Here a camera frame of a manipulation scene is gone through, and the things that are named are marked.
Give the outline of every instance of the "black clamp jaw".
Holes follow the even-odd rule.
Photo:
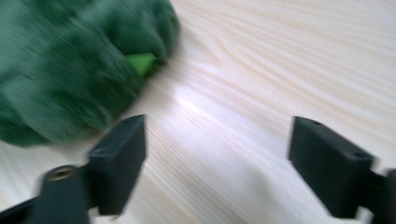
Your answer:
[[[333,217],[354,218],[363,206],[372,224],[396,224],[396,170],[375,174],[372,155],[323,124],[294,119],[289,159]]]
[[[49,171],[39,195],[0,213],[0,224],[87,224],[94,207],[119,216],[145,158],[144,116],[124,119],[89,152],[86,165]]]

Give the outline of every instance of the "light wood grain surface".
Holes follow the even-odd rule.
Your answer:
[[[396,2],[172,2],[177,49],[124,115],[147,115],[148,160],[124,216],[92,221],[366,223],[328,216],[287,160],[290,125],[316,119],[396,167]],[[0,143],[0,210],[99,139]]]

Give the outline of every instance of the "wooden table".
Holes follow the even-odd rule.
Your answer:
[[[362,223],[329,217],[292,168],[290,125],[318,120],[396,167],[396,2],[173,4],[177,49],[124,114],[147,115],[149,158],[124,216],[96,223]],[[0,143],[0,210],[99,139]]]

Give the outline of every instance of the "stuffed toy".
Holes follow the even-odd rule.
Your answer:
[[[178,31],[167,0],[0,0],[0,139],[64,144],[108,128]]]

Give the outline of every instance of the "green fur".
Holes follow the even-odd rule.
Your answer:
[[[167,0],[0,0],[0,138],[26,147],[102,131],[177,33]]]

